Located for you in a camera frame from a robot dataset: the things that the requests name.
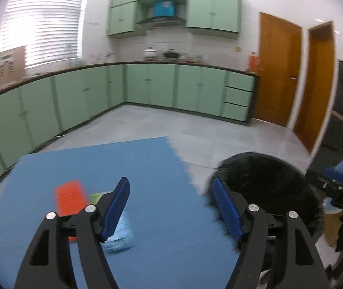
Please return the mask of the orange foam net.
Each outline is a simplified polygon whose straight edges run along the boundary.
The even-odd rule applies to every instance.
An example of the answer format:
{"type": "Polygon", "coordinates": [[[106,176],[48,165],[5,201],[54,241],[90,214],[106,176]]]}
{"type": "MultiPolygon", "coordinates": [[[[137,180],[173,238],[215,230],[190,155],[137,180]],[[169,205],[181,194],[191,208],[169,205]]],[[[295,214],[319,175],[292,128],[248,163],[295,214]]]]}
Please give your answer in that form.
{"type": "Polygon", "coordinates": [[[65,219],[78,214],[89,204],[89,197],[78,180],[59,185],[55,189],[55,200],[58,215],[65,219]]]}

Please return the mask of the light blue wipes pack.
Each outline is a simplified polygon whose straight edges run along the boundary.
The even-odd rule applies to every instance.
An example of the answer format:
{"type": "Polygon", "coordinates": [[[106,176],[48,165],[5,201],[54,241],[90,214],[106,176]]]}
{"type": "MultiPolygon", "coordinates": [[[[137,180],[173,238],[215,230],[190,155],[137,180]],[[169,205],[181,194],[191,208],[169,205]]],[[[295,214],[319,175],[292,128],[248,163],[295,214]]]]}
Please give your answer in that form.
{"type": "Polygon", "coordinates": [[[127,250],[134,246],[134,236],[130,221],[124,210],[117,223],[117,227],[112,236],[101,243],[102,250],[106,253],[114,253],[127,250]]]}

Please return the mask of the black trash bag bin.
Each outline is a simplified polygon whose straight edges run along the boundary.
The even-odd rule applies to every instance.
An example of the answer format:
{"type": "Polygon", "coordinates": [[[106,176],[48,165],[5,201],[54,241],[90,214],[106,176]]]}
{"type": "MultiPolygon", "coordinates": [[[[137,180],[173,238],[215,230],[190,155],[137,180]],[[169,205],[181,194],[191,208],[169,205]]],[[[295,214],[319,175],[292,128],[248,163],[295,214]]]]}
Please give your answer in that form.
{"type": "MultiPolygon", "coordinates": [[[[207,197],[209,205],[216,208],[225,224],[213,191],[216,178],[226,183],[232,192],[242,194],[248,204],[258,205],[276,219],[289,211],[297,212],[314,243],[320,237],[324,225],[320,197],[311,185],[305,184],[301,171],[289,163],[255,152],[240,153],[223,160],[211,177],[207,197]]],[[[241,242],[234,240],[236,249],[241,252],[241,242]]],[[[271,272],[274,255],[275,235],[271,233],[261,272],[271,272]]]]}

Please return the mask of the wooden door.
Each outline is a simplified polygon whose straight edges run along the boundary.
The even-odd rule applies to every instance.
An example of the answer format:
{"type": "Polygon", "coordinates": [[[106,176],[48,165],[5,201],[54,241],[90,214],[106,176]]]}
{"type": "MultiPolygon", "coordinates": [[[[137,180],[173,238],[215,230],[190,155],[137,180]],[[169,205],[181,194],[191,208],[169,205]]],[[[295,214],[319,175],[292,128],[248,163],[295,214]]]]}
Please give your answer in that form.
{"type": "Polygon", "coordinates": [[[327,113],[334,79],[335,42],[332,22],[309,30],[309,54],[305,88],[294,133],[312,152],[327,113]]]}
{"type": "Polygon", "coordinates": [[[301,54],[301,27],[260,13],[260,79],[254,118],[287,126],[297,89],[301,54]]]}

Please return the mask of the blue table mat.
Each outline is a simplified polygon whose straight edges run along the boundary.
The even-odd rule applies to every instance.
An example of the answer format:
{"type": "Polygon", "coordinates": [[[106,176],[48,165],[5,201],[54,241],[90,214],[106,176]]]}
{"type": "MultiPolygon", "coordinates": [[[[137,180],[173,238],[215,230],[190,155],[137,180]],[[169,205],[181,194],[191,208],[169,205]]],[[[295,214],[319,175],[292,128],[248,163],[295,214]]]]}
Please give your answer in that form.
{"type": "Polygon", "coordinates": [[[130,182],[125,213],[134,246],[108,254],[120,288],[224,288],[238,255],[215,211],[192,185],[165,138],[25,155],[0,198],[0,284],[14,286],[25,252],[55,190],[79,181],[88,194],[130,182]]]}

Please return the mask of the orange thermos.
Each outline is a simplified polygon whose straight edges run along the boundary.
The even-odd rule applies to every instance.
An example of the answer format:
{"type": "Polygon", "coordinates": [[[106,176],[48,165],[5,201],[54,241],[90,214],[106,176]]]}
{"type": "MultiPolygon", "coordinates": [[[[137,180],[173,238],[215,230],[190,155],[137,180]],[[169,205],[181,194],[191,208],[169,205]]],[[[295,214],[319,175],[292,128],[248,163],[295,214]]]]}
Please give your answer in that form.
{"type": "Polygon", "coordinates": [[[258,72],[260,58],[257,53],[251,52],[248,61],[248,71],[256,74],[258,72]]]}

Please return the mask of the green lower cabinets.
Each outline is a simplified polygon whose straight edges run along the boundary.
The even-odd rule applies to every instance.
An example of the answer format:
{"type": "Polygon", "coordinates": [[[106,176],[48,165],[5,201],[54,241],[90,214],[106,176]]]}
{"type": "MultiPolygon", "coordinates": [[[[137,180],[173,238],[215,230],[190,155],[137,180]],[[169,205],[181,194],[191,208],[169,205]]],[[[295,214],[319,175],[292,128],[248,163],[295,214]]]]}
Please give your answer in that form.
{"type": "Polygon", "coordinates": [[[107,63],[37,76],[0,91],[0,178],[28,153],[125,104],[248,124],[255,74],[176,62],[107,63]]]}

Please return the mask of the green cabinets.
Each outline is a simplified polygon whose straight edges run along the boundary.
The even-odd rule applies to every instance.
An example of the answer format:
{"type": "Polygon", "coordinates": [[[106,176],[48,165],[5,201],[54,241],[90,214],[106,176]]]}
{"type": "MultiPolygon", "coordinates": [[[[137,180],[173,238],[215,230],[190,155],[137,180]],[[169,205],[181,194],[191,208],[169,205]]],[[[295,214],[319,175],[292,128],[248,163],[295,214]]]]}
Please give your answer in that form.
{"type": "Polygon", "coordinates": [[[0,178],[28,153],[125,104],[248,124],[255,74],[176,62],[107,63],[37,76],[0,91],[0,178]]]}
{"type": "MultiPolygon", "coordinates": [[[[111,0],[107,34],[124,38],[143,35],[138,22],[154,17],[152,9],[163,0],[111,0]]],[[[241,0],[174,0],[175,16],[185,20],[191,33],[235,39],[241,33],[241,0]]]]}

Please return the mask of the black wok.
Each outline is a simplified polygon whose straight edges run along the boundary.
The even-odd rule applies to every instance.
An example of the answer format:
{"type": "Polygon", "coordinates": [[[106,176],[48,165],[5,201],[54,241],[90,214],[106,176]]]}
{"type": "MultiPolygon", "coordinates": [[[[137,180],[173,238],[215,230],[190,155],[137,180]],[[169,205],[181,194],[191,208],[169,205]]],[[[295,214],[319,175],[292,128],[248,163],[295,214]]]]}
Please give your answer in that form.
{"type": "Polygon", "coordinates": [[[165,59],[178,60],[180,58],[180,53],[174,51],[173,49],[167,50],[162,53],[165,59]]]}

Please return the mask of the green upper cabinets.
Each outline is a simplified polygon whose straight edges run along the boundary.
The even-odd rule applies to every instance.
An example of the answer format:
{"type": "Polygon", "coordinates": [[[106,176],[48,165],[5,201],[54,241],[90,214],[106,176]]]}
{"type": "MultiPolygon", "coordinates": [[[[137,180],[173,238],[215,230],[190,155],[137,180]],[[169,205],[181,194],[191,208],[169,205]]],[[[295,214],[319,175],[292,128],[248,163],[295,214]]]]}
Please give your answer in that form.
{"type": "MultiPolygon", "coordinates": [[[[107,34],[124,38],[143,35],[138,22],[154,17],[152,9],[163,0],[111,0],[107,34]]],[[[235,39],[241,33],[241,0],[174,0],[175,16],[185,20],[191,33],[235,39]]]]}

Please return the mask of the cardboard box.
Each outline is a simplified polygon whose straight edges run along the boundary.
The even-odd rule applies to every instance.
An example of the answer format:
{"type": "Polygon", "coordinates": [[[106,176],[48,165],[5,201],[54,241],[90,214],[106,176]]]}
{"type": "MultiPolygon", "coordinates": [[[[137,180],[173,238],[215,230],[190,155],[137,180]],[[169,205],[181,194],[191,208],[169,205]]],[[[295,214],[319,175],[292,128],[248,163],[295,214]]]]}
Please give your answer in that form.
{"type": "Polygon", "coordinates": [[[0,52],[0,90],[26,76],[25,47],[0,52]]]}

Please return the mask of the white pot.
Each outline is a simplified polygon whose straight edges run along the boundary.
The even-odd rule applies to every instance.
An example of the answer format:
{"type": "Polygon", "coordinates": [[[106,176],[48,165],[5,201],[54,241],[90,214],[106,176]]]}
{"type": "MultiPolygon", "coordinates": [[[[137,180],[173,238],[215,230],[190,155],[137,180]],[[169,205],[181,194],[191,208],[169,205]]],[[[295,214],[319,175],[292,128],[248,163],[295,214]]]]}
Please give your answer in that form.
{"type": "Polygon", "coordinates": [[[158,59],[158,51],[152,47],[148,47],[143,51],[143,59],[144,60],[157,60],[158,59]]]}

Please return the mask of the range hood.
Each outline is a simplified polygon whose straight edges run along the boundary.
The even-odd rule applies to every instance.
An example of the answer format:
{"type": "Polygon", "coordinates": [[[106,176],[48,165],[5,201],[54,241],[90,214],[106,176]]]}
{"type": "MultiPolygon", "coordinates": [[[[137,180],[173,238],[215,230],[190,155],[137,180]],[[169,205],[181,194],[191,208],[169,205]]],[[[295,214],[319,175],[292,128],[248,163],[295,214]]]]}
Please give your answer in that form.
{"type": "Polygon", "coordinates": [[[138,26],[146,30],[167,27],[184,27],[185,20],[176,16],[156,16],[138,22],[138,26]]]}

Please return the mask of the blue box on hood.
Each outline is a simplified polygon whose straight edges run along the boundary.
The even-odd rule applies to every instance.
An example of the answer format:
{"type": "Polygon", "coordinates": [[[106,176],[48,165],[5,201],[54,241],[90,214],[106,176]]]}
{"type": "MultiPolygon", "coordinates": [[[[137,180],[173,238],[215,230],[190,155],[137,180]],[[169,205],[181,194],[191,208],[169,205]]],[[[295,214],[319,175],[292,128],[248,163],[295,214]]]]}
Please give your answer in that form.
{"type": "Polygon", "coordinates": [[[154,17],[174,17],[175,16],[175,1],[163,0],[157,1],[152,9],[154,17]]]}

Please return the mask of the window blinds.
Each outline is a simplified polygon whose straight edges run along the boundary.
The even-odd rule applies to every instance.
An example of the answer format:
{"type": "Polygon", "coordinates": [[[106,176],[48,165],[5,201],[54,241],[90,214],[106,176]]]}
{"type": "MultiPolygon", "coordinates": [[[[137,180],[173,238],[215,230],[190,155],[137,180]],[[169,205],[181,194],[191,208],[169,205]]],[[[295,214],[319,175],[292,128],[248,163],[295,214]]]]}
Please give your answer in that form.
{"type": "Polygon", "coordinates": [[[86,0],[8,0],[0,52],[23,47],[27,68],[78,59],[86,0]]]}

